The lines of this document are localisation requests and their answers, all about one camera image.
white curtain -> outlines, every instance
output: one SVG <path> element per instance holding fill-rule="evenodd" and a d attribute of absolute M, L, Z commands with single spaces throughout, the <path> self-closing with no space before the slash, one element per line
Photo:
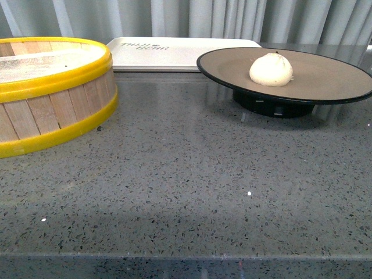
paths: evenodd
<path fill-rule="evenodd" d="M 372 0 L 0 0 L 0 37 L 243 38 L 368 45 Z"/>

plate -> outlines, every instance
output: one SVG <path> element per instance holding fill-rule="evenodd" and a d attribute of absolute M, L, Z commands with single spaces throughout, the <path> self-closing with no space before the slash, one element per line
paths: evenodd
<path fill-rule="evenodd" d="M 252 63 L 270 52 L 283 55 L 293 67 L 294 79 L 283 87 L 256 84 L 249 77 Z M 372 95 L 372 77 L 368 73 L 311 53 L 274 48 L 226 48 L 201 55 L 196 64 L 210 79 L 262 100 L 331 105 L 356 102 Z"/>

